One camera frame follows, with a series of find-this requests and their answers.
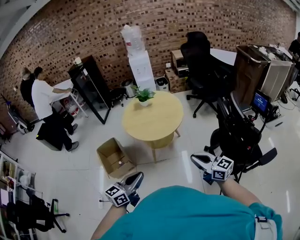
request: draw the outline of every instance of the white t-shirt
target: white t-shirt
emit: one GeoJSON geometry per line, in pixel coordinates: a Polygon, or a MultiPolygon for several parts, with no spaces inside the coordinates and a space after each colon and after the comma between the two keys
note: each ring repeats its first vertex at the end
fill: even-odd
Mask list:
{"type": "Polygon", "coordinates": [[[49,97],[52,91],[53,87],[51,87],[45,81],[40,81],[36,79],[33,82],[31,96],[34,108],[40,120],[49,117],[53,113],[52,108],[50,106],[49,97]]]}

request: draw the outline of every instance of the teal shirt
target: teal shirt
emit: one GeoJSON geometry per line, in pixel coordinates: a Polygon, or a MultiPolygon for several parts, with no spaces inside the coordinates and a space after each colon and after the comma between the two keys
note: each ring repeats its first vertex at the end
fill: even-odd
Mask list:
{"type": "Polygon", "coordinates": [[[143,199],[101,240],[253,240],[255,214],[273,219],[277,239],[282,239],[281,216],[269,207],[260,203],[247,207],[226,196],[166,187],[143,199]]]}

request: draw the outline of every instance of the open cardboard box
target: open cardboard box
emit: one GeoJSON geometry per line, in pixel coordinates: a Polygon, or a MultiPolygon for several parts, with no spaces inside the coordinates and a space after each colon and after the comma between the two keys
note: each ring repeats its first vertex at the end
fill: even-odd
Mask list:
{"type": "Polygon", "coordinates": [[[135,167],[124,148],[114,137],[98,147],[97,154],[105,171],[113,178],[121,178],[135,167]]]}

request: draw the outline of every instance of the monitor screen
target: monitor screen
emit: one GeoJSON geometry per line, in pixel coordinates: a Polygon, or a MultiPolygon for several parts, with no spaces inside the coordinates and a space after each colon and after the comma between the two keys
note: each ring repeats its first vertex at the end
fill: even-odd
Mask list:
{"type": "Polygon", "coordinates": [[[261,111],[265,112],[268,105],[268,100],[266,100],[264,97],[262,97],[256,92],[253,104],[256,105],[261,111]]]}

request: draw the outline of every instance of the black pants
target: black pants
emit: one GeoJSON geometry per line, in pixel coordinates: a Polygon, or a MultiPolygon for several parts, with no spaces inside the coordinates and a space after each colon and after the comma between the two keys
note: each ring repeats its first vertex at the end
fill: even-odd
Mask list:
{"type": "Polygon", "coordinates": [[[53,113],[43,120],[52,129],[52,131],[57,134],[57,137],[62,140],[66,150],[70,150],[72,147],[72,140],[68,137],[65,129],[69,134],[72,134],[73,126],[66,122],[55,110],[52,111],[53,113]]]}

